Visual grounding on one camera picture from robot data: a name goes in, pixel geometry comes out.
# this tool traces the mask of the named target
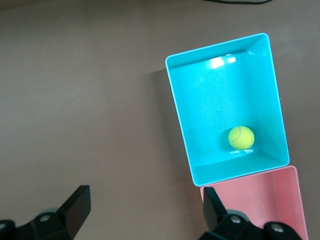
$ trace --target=yellow-green tennis ball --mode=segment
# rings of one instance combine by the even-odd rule
[[[247,150],[255,142],[255,135],[246,126],[236,126],[229,132],[229,143],[237,150]]]

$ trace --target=pink tray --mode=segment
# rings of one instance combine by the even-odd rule
[[[291,226],[303,240],[308,240],[297,169],[286,166],[204,187],[214,187],[226,209],[245,213],[250,221],[263,227],[266,222]]]

